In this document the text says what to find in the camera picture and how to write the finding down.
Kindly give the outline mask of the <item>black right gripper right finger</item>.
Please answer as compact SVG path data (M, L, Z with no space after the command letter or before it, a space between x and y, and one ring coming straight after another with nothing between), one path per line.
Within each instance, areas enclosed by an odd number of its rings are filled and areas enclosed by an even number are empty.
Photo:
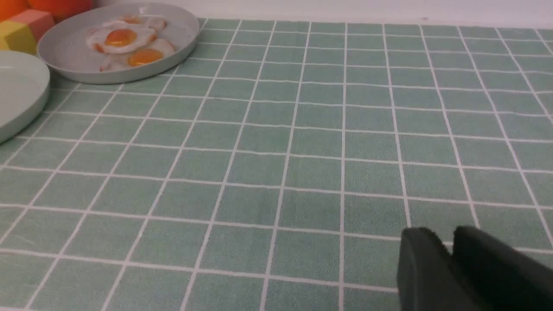
M480 229L454 231L454 261L490 311L550 311L553 272Z

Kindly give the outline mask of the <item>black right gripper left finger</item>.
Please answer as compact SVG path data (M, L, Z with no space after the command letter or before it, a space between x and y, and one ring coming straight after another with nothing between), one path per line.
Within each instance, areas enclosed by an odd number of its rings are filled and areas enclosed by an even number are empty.
M397 288L402 311L489 309L471 288L441 239L428 228L402 231Z

